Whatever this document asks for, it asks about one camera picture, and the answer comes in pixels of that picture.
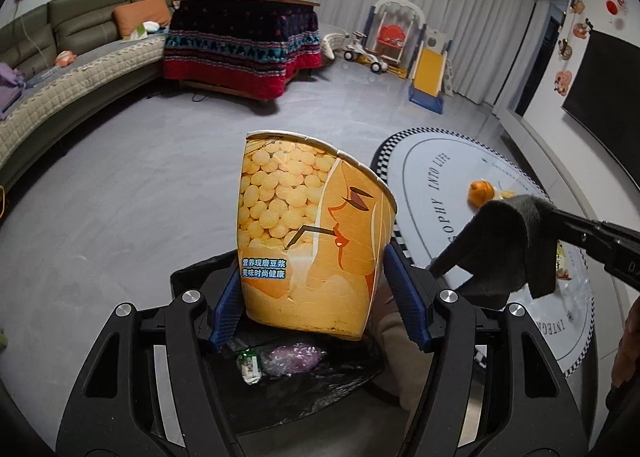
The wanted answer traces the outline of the person right hand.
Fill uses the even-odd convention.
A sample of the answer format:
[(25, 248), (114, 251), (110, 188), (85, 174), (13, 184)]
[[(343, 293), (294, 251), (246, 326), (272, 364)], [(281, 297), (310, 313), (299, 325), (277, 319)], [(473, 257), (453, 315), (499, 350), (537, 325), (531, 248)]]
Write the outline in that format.
[(631, 381), (637, 369), (640, 354), (640, 298), (634, 300), (624, 325), (623, 337), (620, 338), (617, 353), (612, 367), (612, 386), (619, 388), (623, 383)]

